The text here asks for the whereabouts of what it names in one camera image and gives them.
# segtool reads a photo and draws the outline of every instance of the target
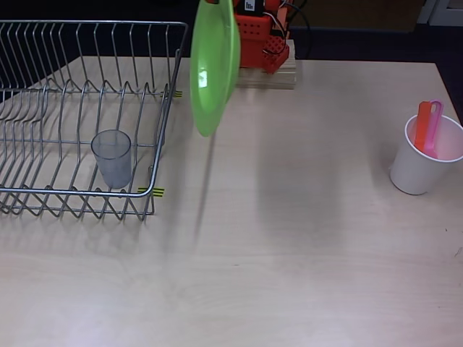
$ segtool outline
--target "dish rack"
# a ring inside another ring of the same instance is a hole
[[[187,29],[182,22],[0,21],[0,211],[140,221],[154,214]],[[117,191],[104,184],[90,149],[105,129],[132,141],[132,181]]]

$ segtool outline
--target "clear plastic cup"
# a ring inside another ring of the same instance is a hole
[[[119,189],[127,186],[132,179],[129,136],[119,130],[105,130],[93,138],[91,147],[108,187]]]

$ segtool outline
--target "green plastic plate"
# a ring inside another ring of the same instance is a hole
[[[200,0],[190,59],[190,97],[197,130],[211,136],[233,92],[239,69],[239,32],[232,0]]]

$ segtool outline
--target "orange spoon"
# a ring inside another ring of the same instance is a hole
[[[423,101],[422,103],[420,103],[420,107],[418,108],[415,147],[423,153],[425,152],[426,135],[428,133],[429,118],[431,115],[432,107],[432,103],[430,103],[429,101]]]

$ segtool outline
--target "wooden block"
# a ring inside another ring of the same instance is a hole
[[[289,58],[274,74],[267,74],[263,69],[239,69],[237,87],[265,89],[294,89],[296,85],[296,59],[294,41],[288,40]]]

